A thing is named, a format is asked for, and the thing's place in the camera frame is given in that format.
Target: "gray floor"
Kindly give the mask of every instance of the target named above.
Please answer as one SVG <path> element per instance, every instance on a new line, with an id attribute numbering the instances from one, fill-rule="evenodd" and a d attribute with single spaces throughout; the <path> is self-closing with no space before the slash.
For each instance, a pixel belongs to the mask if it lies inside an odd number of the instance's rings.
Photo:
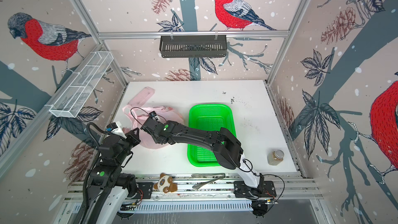
<path id="1" fill-rule="evenodd" d="M 309 200 L 281 200 L 263 218 L 250 211 L 135 214 L 129 220 L 116 216 L 112 224 L 317 224 Z"/>

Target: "bird head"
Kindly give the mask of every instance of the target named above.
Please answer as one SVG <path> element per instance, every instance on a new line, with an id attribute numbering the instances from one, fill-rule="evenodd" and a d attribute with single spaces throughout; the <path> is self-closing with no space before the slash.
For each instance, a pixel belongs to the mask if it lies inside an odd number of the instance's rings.
<path id="1" fill-rule="evenodd" d="M 14 14 L 8 19 L 8 28 L 10 29 L 10 33 L 14 39 L 17 37 L 27 38 L 25 23 L 31 19 L 33 18 L 30 15 L 23 12 Z"/>

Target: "mesh shelf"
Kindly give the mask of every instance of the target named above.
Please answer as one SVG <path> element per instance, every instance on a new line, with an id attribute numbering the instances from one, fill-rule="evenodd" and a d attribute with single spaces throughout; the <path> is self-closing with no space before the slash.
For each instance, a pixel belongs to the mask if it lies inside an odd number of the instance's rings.
<path id="1" fill-rule="evenodd" d="M 112 61 L 111 52 L 93 53 L 87 65 L 77 73 L 76 78 L 57 99 L 50 112 L 55 117 L 75 118 Z"/>
<path id="2" fill-rule="evenodd" d="M 163 58 L 225 57 L 226 49 L 226 35 L 162 36 L 159 47 Z"/>

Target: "glass jar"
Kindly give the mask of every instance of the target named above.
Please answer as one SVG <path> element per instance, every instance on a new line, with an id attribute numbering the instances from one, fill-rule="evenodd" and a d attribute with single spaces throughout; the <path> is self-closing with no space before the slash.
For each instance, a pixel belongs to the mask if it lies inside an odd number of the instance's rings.
<path id="1" fill-rule="evenodd" d="M 267 156 L 268 164 L 269 165 L 278 165 L 280 162 L 283 161 L 284 156 L 285 156 L 285 154 L 281 150 L 272 151 Z"/>

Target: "brown and white stuffed animal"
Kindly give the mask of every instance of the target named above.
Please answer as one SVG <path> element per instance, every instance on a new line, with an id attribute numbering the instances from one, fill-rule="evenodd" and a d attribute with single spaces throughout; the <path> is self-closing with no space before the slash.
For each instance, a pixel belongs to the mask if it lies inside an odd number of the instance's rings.
<path id="1" fill-rule="evenodd" d="M 153 185 L 154 189 L 158 189 L 163 193 L 177 191 L 177 184 L 173 183 L 173 178 L 165 173 L 160 175 L 160 179 Z"/>

